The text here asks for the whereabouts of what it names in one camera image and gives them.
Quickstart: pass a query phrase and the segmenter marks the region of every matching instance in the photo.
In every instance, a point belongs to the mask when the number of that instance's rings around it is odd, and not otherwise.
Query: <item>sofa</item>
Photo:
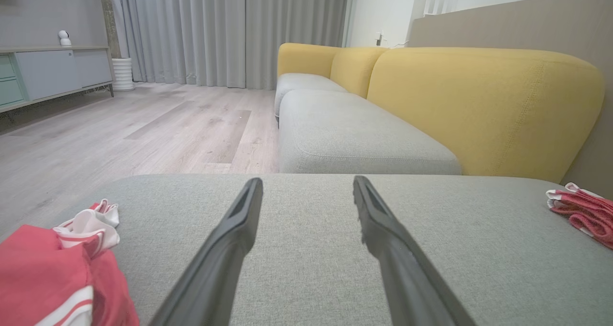
[[[113,251],[149,323],[250,175],[118,180],[35,225],[92,202],[120,205]],[[610,325],[613,252],[547,208],[543,180],[368,175],[478,325]],[[255,245],[233,325],[389,325],[378,261],[361,242],[353,175],[262,175]]]
[[[285,43],[282,173],[515,176],[560,182],[604,82],[561,53]]]

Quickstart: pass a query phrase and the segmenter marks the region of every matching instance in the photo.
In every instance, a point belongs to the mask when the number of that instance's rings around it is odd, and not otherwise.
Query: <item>green drawer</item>
[[[0,82],[0,105],[22,100],[22,91],[16,79]]]
[[[15,77],[9,56],[0,56],[0,78]]]

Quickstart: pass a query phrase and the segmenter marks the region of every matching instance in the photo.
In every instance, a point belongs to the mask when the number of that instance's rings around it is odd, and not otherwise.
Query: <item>sofa armrest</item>
[[[311,73],[330,78],[332,60],[340,47],[284,43],[279,47],[277,76],[284,73]]]

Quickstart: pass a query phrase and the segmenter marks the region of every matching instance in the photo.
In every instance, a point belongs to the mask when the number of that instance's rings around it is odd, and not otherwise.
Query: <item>red and white garment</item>
[[[0,243],[2,324],[138,325],[111,250],[117,205],[107,200],[52,229],[24,225]]]
[[[591,238],[613,249],[613,202],[573,182],[567,191],[549,190],[547,206],[554,213],[568,217],[569,223]]]

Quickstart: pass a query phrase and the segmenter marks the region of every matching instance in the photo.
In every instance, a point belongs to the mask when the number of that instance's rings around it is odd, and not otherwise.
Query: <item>gray curtain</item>
[[[134,81],[274,89],[285,42],[341,46],[346,0],[122,0]]]
[[[245,88],[245,0],[122,0],[134,81]]]
[[[247,88],[276,87],[285,42],[341,46],[346,0],[247,0]]]

